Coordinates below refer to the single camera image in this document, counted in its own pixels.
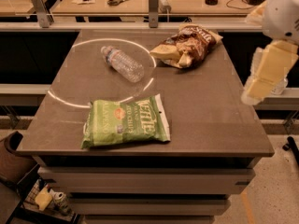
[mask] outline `brown chip bag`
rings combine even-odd
[[[178,33],[161,42],[149,54],[176,68],[187,68],[205,59],[222,39],[196,24],[183,24]]]

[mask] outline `concrete floor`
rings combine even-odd
[[[0,138],[11,133],[0,130]],[[287,134],[268,135],[274,149],[272,158],[264,158],[255,167],[256,176],[240,194],[230,197],[231,207],[214,224],[296,224],[299,223],[299,168],[290,151],[284,151]],[[292,135],[299,146],[299,135]],[[18,197],[0,186],[0,223],[17,203]],[[14,219],[13,224],[29,224]]]

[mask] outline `drawer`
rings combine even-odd
[[[214,217],[86,216],[87,224],[211,224]]]
[[[220,216],[230,201],[212,195],[107,194],[70,198],[70,207],[81,215]]]
[[[252,169],[41,167],[38,173],[64,192],[153,194],[239,194],[255,176]]]

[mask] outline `black cable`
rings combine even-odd
[[[240,10],[246,10],[246,9],[251,9],[251,8],[255,7],[255,6],[251,6],[251,7],[233,7],[233,6],[230,6],[229,4],[232,3],[232,2],[234,2],[234,1],[235,1],[235,0],[230,0],[230,1],[228,1],[228,2],[226,3],[226,6],[229,7],[229,8],[235,8],[235,9],[240,9]]]

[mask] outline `wooden desk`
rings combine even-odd
[[[168,0],[172,7],[173,15],[246,15],[251,9],[229,8],[226,3],[229,0],[219,0],[216,6],[206,5],[205,0]],[[73,0],[63,0],[52,12],[56,16],[94,16],[94,15],[115,15],[115,16],[147,16],[149,12],[149,0],[130,0],[116,7],[110,7],[107,0],[95,0],[94,4],[78,5]],[[250,7],[241,2],[235,1],[231,4],[235,7]]]
[[[0,0],[0,17],[31,15],[34,12],[31,0]]]
[[[240,101],[243,87],[223,44],[190,70],[155,65],[142,49],[177,31],[81,30],[24,133],[17,151],[34,156],[54,189],[72,194],[78,214],[211,223],[229,207],[227,197],[249,184],[256,162],[274,154],[253,107]],[[100,48],[106,45],[144,64],[144,90],[136,99],[161,94],[169,143],[80,149],[90,101],[134,100],[135,89],[103,61]]]

